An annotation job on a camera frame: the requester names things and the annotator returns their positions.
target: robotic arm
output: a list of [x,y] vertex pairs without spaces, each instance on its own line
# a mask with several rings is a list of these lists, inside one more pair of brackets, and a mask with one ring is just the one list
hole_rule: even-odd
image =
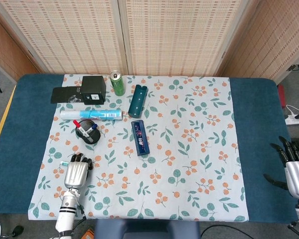
[[[74,154],[71,162],[68,164],[64,184],[68,190],[63,195],[62,204],[59,211],[59,216],[56,221],[55,229],[59,232],[60,239],[71,239],[74,229],[84,220],[86,216],[78,199],[80,198],[79,189],[85,185],[88,170],[93,169],[92,160],[84,157],[83,154]],[[73,227],[76,210],[79,208],[83,219]]]
[[264,174],[264,177],[273,185],[289,190],[290,194],[298,199],[298,203],[296,204],[298,221],[292,222],[288,225],[288,228],[299,236],[299,232],[294,229],[294,226],[299,223],[299,143],[290,143],[281,136],[279,136],[279,139],[283,143],[285,151],[277,144],[271,143],[270,145],[279,153],[285,168],[287,183],[276,181],[268,174]]

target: floral tablecloth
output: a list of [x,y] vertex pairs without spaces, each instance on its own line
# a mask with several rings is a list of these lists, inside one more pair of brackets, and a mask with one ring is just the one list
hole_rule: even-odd
[[[80,86],[83,76],[65,75],[62,86]],[[94,164],[80,190],[88,218],[248,220],[228,78],[124,76],[122,97],[104,78],[104,105],[56,106],[29,219],[57,218],[67,190],[60,161],[82,152]],[[141,116],[150,149],[145,156],[137,156],[136,119],[127,114],[136,84],[149,89]],[[123,120],[97,120],[101,139],[94,145],[77,138],[71,120],[60,118],[64,110],[103,109],[121,109]]]

